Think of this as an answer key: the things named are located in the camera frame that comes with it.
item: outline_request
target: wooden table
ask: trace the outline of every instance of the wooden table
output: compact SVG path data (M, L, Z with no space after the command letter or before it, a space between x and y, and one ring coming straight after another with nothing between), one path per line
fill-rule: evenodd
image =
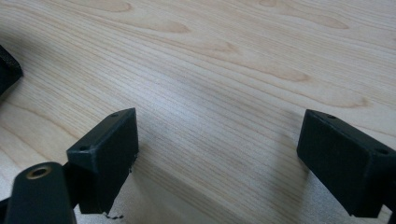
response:
M135 107L141 153L118 222L389 218L349 217L296 146L311 108L396 148L395 1L7 0L0 44L24 71L0 106L1 199L18 172L65 163Z

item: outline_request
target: wooden surface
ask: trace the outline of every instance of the wooden surface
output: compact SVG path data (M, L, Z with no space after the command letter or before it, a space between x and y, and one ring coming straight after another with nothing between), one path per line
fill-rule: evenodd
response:
M396 1L2 0L0 44L24 71L0 105L0 198L135 107L141 153L115 222L389 218L349 217L296 145L311 108L396 148Z

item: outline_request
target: round hole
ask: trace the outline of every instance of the round hole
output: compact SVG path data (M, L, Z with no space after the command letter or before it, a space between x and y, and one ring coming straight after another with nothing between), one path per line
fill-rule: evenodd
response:
M387 151L384 148L376 148L375 151L377 151L378 153L383 154L383 155L388 155L389 154L389 151Z
M49 166L40 166L35 168L34 170L30 171L27 175L26 178L28 179L38 179L41 178L47 174L50 173L50 167Z
M85 150L88 150L88 149L90 149L89 146L82 146L82 147L79 148L80 151L85 151Z

